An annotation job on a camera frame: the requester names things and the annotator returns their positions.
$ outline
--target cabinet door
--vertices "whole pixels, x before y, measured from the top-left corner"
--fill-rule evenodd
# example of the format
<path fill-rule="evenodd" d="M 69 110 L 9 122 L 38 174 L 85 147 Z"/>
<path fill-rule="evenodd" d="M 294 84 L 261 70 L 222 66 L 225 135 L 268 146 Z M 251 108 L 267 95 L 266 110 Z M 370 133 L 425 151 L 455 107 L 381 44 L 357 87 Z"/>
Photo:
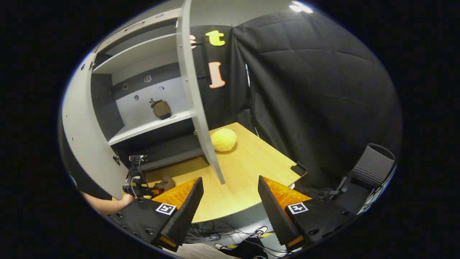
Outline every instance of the cabinet door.
<path fill-rule="evenodd" d="M 63 127 L 70 149 L 83 170 L 107 193 L 121 199 L 128 169 L 113 160 L 115 153 L 93 109 L 90 63 L 95 58 L 96 54 L 88 54 L 69 82 L 62 106 Z"/>
<path fill-rule="evenodd" d="M 224 184 L 224 176 L 220 170 L 216 153 L 211 143 L 203 103 L 201 102 L 198 80 L 196 78 L 195 63 L 193 62 L 193 54 L 190 44 L 190 5 L 191 0 L 185 0 L 179 11 L 178 17 L 177 52 L 180 75 L 184 86 L 185 98 L 192 115 L 193 126 L 195 127 L 203 153 L 210 166 L 217 174 L 220 183 Z"/>

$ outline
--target door hinge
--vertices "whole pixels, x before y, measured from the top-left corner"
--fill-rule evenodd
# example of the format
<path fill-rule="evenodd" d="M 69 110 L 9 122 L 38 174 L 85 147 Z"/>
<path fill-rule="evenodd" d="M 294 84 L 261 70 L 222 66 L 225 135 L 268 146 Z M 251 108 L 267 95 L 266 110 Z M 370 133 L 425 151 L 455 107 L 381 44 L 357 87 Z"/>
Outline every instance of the door hinge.
<path fill-rule="evenodd" d="M 115 161 L 118 165 L 120 165 L 120 156 L 115 156 L 115 155 L 113 155 L 112 158 L 114 159 L 114 161 Z"/>

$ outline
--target white cabinet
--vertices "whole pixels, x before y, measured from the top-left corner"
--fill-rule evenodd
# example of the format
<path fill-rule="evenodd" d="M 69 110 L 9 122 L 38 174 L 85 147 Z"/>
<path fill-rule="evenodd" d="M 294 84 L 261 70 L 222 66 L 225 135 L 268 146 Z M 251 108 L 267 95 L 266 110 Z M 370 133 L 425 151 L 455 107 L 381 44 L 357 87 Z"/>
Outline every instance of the white cabinet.
<path fill-rule="evenodd" d="M 186 0 L 127 26 L 89 54 L 70 81 L 63 124 L 72 152 L 118 199 L 132 154 L 147 155 L 143 170 L 204 154 L 224 184 L 197 84 L 189 12 Z M 171 117 L 153 114 L 149 101 L 159 99 L 169 104 Z"/>

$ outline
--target yellow plush ball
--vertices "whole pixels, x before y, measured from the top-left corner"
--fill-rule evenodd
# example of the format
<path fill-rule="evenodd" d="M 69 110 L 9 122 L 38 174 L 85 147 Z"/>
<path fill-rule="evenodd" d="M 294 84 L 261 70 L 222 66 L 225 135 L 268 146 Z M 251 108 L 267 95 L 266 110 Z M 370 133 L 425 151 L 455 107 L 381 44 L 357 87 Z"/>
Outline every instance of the yellow plush ball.
<path fill-rule="evenodd" d="M 236 133 L 231 129 L 219 129 L 211 135 L 215 151 L 230 151 L 236 144 Z"/>

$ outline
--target chair backrest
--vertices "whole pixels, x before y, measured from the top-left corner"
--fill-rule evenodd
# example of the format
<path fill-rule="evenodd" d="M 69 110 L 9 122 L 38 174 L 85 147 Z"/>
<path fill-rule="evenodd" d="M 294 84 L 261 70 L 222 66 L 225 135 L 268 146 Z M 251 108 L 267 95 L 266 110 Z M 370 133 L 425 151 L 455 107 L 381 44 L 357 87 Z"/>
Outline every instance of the chair backrest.
<path fill-rule="evenodd" d="M 354 178 L 378 187 L 390 173 L 394 162 L 395 156 L 388 149 L 369 143 L 351 171 Z"/>

